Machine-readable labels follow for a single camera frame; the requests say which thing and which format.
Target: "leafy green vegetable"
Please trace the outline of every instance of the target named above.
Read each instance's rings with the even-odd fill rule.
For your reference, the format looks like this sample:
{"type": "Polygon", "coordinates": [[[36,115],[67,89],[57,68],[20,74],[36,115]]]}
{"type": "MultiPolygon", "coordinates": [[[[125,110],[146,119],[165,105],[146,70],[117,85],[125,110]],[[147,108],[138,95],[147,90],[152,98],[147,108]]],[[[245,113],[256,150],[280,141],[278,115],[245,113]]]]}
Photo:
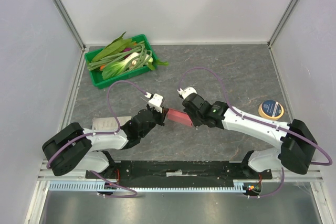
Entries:
{"type": "Polygon", "coordinates": [[[153,61],[153,64],[154,65],[168,66],[169,62],[168,61],[162,62],[162,61],[159,61],[159,60],[155,60],[155,61],[153,61]]]}
{"type": "Polygon", "coordinates": [[[122,35],[120,35],[119,38],[115,39],[114,41],[112,41],[111,43],[109,43],[107,46],[105,46],[104,49],[107,48],[107,47],[109,47],[109,46],[111,46],[114,42],[116,42],[116,41],[122,39],[122,38],[124,37],[125,33],[126,33],[126,32],[124,32],[122,35]]]}
{"type": "Polygon", "coordinates": [[[123,61],[112,62],[103,68],[101,73],[103,80],[110,79],[124,73],[131,65],[132,60],[139,58],[140,54],[133,53],[123,61]]]}
{"type": "Polygon", "coordinates": [[[120,39],[111,44],[109,47],[104,48],[101,50],[93,59],[92,62],[97,62],[102,58],[120,53],[122,50],[125,49],[128,43],[130,43],[132,39],[120,39]]]}
{"type": "Polygon", "coordinates": [[[155,70],[155,66],[153,66],[150,62],[148,62],[147,67],[149,67],[150,70],[155,70]]]}
{"type": "Polygon", "coordinates": [[[123,60],[125,56],[127,56],[127,55],[129,55],[133,52],[140,52],[141,50],[142,50],[142,46],[138,45],[137,47],[134,47],[132,50],[130,50],[128,52],[121,52],[119,54],[106,56],[106,57],[102,58],[101,60],[99,60],[97,62],[90,62],[90,63],[88,63],[88,70],[92,71],[92,70],[95,70],[95,69],[99,69],[103,65],[123,60]]]}

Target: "green plastic basket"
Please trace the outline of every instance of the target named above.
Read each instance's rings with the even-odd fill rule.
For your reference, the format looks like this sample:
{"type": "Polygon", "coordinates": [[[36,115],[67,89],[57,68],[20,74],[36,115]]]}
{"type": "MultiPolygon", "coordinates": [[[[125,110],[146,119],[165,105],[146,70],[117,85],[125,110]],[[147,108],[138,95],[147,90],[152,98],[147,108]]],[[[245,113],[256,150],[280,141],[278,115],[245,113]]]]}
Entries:
{"type": "MultiPolygon", "coordinates": [[[[144,34],[140,34],[140,35],[137,35],[135,37],[132,38],[133,41],[139,43],[141,41],[145,41],[145,48],[147,50],[151,50],[153,52],[153,56],[152,58],[154,60],[157,60],[157,56],[152,48],[152,46],[149,44],[146,36],[144,34]]],[[[100,48],[100,49],[97,49],[95,51],[92,51],[92,52],[88,52],[85,54],[85,60],[86,62],[91,62],[91,60],[101,51],[103,50],[103,47],[100,48]]],[[[116,81],[120,81],[120,80],[127,80],[127,79],[130,79],[134,76],[138,76],[142,73],[146,73],[148,71],[151,71],[149,67],[147,66],[143,66],[142,68],[138,68],[138,69],[135,69],[135,70],[132,70],[130,72],[127,72],[127,73],[123,73],[123,74],[120,74],[116,77],[112,77],[108,80],[103,80],[103,77],[101,76],[101,71],[96,71],[96,70],[93,70],[93,71],[90,71],[90,75],[91,75],[91,80],[92,80],[92,83],[95,87],[97,87],[98,89],[103,89],[103,88],[106,88],[108,86],[110,86],[112,83],[116,82],[116,81]]]]}

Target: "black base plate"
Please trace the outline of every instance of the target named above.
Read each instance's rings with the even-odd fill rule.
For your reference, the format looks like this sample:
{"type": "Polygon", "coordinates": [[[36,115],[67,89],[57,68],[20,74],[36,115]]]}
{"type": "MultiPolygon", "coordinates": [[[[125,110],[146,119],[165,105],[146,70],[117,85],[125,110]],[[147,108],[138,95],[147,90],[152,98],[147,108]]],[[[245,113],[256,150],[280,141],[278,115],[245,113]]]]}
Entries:
{"type": "MultiPolygon", "coordinates": [[[[233,187],[234,179],[259,179],[257,172],[243,173],[241,163],[229,161],[116,161],[114,168],[107,168],[101,175],[114,179],[115,169],[120,172],[119,184],[126,187],[233,187]],[[181,170],[183,175],[169,176],[167,172],[181,170]]],[[[261,173],[263,179],[272,179],[270,170],[261,173]]],[[[97,178],[86,172],[86,178],[97,178]]]]}

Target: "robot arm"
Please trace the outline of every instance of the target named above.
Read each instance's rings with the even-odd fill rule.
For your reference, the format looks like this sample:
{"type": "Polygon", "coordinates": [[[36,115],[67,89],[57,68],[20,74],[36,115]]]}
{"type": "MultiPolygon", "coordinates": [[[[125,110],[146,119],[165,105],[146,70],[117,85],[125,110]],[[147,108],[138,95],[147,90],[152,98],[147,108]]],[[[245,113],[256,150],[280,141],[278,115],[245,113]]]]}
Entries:
{"type": "Polygon", "coordinates": [[[150,98],[147,109],[140,110],[120,127],[118,133],[83,129],[79,123],[71,123],[48,140],[42,149],[50,160],[69,141],[85,134],[85,137],[69,145],[52,161],[50,167],[54,175],[61,176],[73,169],[95,170],[100,173],[114,163],[110,154],[103,150],[132,148],[157,124],[163,126],[168,112],[168,109],[162,107],[163,97],[149,93],[147,97],[150,98]]]}
{"type": "Polygon", "coordinates": [[[178,93],[183,99],[184,111],[189,115],[195,126],[207,125],[208,127],[242,132],[274,146],[274,148],[265,151],[248,152],[244,160],[248,160],[248,166],[251,169],[262,172],[266,169],[285,167],[298,174],[307,173],[315,148],[285,131],[278,130],[278,127],[281,126],[283,129],[294,131],[316,143],[303,122],[295,119],[291,124],[271,121],[245,113],[234,107],[242,114],[242,116],[238,116],[224,102],[208,103],[197,94],[194,88],[178,90],[178,93]],[[273,124],[276,127],[271,128],[245,119],[243,116],[273,124]]]}

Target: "gray countertop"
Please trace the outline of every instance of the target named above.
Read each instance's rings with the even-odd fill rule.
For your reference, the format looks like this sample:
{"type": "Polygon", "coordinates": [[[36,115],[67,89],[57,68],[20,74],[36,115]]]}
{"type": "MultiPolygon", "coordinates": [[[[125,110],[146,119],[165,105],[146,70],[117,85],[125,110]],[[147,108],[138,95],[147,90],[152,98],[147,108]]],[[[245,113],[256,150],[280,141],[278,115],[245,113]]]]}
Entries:
{"type": "MultiPolygon", "coordinates": [[[[223,80],[232,105],[258,114],[259,105],[268,99],[280,102],[284,98],[266,45],[178,45],[153,46],[161,61],[168,67],[136,76],[130,81],[145,91],[165,97],[164,106],[182,111],[177,94],[181,75],[196,66],[214,70],[223,80]]],[[[210,103],[224,101],[217,80],[205,70],[189,73],[182,88],[193,86],[210,103]]],[[[107,89],[92,85],[89,71],[84,70],[71,121],[91,128],[93,118],[111,117],[106,101],[107,89]]],[[[136,115],[145,109],[144,96],[133,86],[121,83],[112,88],[111,104],[118,116],[136,115]]],[[[288,121],[285,109],[281,121],[288,121]]],[[[195,128],[166,120],[156,126],[141,143],[128,150],[110,150],[114,159],[132,160],[231,160],[241,161],[250,150],[271,146],[251,136],[233,131],[195,128]]]]}

